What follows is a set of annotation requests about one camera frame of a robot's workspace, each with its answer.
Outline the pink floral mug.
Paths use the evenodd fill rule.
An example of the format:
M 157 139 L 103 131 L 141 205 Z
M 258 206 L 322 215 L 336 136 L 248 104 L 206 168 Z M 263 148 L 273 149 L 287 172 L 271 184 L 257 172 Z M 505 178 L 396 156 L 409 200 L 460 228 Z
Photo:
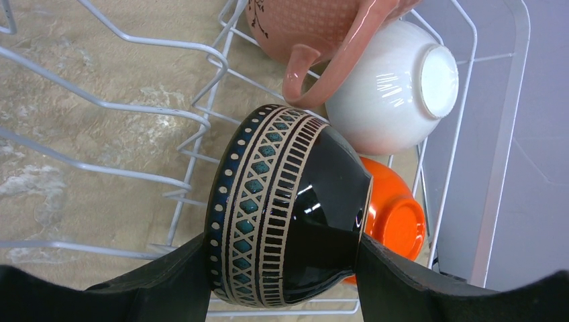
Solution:
M 282 95 L 291 106 L 324 104 L 347 79 L 375 33 L 419 0 L 248 1 L 250 31 L 273 60 L 286 64 Z

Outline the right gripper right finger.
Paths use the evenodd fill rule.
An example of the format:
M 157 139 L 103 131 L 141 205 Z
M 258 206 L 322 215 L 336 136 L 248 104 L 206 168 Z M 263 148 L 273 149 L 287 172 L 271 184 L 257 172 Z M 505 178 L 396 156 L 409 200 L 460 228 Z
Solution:
M 356 280 L 365 321 L 567 321 L 568 271 L 498 292 L 412 262 L 363 235 Z

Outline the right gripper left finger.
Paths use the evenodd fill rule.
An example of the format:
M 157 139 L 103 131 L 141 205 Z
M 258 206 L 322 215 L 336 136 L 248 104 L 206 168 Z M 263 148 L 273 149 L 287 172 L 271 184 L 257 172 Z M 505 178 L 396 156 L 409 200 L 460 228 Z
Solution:
M 202 235 L 85 290 L 1 266 L 2 321 L 204 321 L 210 296 Z

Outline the white bowl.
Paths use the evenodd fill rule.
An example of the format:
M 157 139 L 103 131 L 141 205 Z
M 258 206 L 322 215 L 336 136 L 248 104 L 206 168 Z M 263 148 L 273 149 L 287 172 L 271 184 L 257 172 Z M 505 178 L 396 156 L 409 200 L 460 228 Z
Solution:
M 450 50 L 418 25 L 396 20 L 374 35 L 325 108 L 355 151 L 391 155 L 421 143 L 450 114 L 458 91 Z

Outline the orange bowl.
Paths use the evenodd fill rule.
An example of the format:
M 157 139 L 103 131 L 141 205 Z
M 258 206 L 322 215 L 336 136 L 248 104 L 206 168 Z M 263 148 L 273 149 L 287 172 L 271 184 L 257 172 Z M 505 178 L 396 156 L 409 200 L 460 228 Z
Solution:
M 416 260 L 426 234 L 423 209 L 394 170 L 369 158 L 360 161 L 373 177 L 362 231 L 396 254 Z

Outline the brown glazed bowl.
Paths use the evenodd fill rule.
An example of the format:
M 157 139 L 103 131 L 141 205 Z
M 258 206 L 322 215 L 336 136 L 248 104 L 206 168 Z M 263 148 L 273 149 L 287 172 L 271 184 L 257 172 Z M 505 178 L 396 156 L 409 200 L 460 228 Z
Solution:
M 330 124 L 263 105 L 232 136 L 205 219 L 207 271 L 221 300 L 281 308 L 355 273 L 373 177 Z

